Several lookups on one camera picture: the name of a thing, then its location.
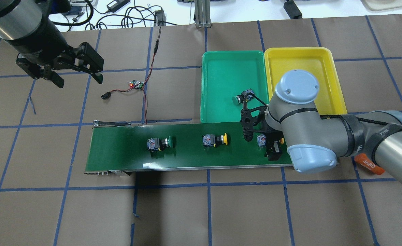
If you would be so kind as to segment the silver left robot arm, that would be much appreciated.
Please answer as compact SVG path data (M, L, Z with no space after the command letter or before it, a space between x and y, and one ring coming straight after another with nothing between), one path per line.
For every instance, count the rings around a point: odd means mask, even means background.
M48 18L70 10L68 0L0 0L0 39L14 47L16 64L33 79L63 88L64 79L56 71L72 69L101 84L104 59L87 42L70 46Z

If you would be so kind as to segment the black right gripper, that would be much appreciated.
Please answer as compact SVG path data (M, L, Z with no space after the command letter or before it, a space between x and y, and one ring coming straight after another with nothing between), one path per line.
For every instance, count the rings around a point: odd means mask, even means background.
M265 111L268 105L262 102L262 106L249 109L248 101L243 99L242 106L240 124L243 128L245 141L251 142L254 138L254 133L265 134L271 140L265 144L264 156L268 161L278 161L283 154L282 144L284 141L280 139L284 138L284 135L281 131L268 125L265 118Z

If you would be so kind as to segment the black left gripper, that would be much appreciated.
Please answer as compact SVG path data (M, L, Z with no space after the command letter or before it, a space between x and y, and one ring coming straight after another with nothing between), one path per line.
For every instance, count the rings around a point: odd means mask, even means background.
M82 42L76 48L69 46L54 59L43 64L30 61L19 53L16 64L26 73L34 74L35 79L51 81L58 88L63 88L65 81L53 70L71 69L88 73L98 84L103 84L104 76L101 72L104 69L104 59L87 42Z

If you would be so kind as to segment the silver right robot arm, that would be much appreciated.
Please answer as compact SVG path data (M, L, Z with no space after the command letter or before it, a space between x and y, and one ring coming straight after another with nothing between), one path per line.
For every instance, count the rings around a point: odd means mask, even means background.
M320 90L314 75L305 70L286 72L268 104L252 116L247 102L258 97L250 90L234 97L242 104L241 125L246 141L262 133L266 147L284 138L293 168L317 173L333 168L340 157L364 153L402 184L402 113L372 111L364 114L321 115L315 99Z

